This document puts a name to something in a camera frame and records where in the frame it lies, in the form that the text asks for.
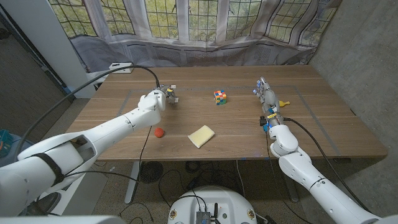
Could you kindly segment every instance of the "rubik's cube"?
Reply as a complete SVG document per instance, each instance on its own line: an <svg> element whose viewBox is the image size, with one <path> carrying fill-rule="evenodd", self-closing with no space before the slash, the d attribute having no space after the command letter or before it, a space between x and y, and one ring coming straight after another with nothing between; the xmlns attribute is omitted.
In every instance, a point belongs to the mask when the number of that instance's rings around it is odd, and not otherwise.
<svg viewBox="0 0 398 224"><path fill-rule="evenodd" d="M214 99L217 105L223 105L226 103L226 94L224 90L218 90L214 92Z"/></svg>

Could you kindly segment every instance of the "yellow sponge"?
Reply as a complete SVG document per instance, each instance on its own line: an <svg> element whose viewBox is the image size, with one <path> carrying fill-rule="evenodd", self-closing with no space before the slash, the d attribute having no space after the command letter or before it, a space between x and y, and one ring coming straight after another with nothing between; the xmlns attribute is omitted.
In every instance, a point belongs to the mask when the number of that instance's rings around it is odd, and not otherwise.
<svg viewBox="0 0 398 224"><path fill-rule="evenodd" d="M204 143L213 137L214 131L208 126L203 125L198 131L188 135L189 140L199 149Z"/></svg>

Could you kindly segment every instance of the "sheer curtain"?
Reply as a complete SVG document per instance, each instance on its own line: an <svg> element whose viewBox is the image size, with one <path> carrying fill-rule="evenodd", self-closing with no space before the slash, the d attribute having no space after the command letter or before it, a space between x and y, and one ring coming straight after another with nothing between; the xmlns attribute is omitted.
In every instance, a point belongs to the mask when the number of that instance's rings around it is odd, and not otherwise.
<svg viewBox="0 0 398 224"><path fill-rule="evenodd" d="M306 64L338 1L49 0L87 72Z"/></svg>

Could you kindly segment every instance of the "red ball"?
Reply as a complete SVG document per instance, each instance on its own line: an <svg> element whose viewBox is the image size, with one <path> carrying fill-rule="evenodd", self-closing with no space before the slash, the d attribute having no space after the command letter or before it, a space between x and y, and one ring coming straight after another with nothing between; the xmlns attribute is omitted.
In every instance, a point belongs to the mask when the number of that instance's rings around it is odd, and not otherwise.
<svg viewBox="0 0 398 224"><path fill-rule="evenodd" d="M161 138L163 136L163 134L164 134L164 131L163 131L162 128L156 128L155 129L155 136L156 137Z"/></svg>

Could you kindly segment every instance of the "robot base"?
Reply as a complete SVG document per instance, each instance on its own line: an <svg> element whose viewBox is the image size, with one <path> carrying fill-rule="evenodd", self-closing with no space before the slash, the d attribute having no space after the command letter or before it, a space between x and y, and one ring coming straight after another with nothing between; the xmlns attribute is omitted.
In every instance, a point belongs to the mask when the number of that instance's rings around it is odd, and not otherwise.
<svg viewBox="0 0 398 224"><path fill-rule="evenodd" d="M256 224L256 215L252 205L240 194L226 187L220 186L202 186L193 189L197 196L201 197L207 206L207 212L210 216L214 215L215 203L218 207L217 220L220 223L230 224ZM195 195L192 191L183 194ZM205 212L205 204L198 198L200 209ZM189 223L206 223L210 224L210 220L199 221L197 220L197 212L199 205L196 197L185 197L176 201L168 216L168 224L189 224Z"/></svg>

